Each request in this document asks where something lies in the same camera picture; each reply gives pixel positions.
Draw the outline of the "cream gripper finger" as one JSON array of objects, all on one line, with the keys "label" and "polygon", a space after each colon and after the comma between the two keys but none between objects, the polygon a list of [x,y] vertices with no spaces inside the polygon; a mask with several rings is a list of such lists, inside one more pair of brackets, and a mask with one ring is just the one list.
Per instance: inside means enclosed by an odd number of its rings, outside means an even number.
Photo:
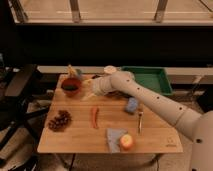
[{"label": "cream gripper finger", "polygon": [[91,98],[93,98],[93,97],[95,97],[95,96],[96,96],[96,95],[95,95],[94,93],[90,93],[90,94],[84,96],[84,97],[82,98],[82,101],[87,101],[87,100],[89,100],[89,99],[91,99]]},{"label": "cream gripper finger", "polygon": [[92,79],[87,79],[82,82],[82,85],[89,85],[92,82]]}]

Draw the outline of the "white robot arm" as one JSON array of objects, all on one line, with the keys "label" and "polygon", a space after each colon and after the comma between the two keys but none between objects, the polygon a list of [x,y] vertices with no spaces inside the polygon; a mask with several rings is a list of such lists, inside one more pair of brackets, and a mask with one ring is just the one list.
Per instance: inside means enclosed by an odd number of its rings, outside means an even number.
[{"label": "white robot arm", "polygon": [[189,171],[213,171],[213,110],[201,114],[143,87],[128,71],[92,79],[89,87],[96,96],[120,91],[141,101],[193,142]]}]

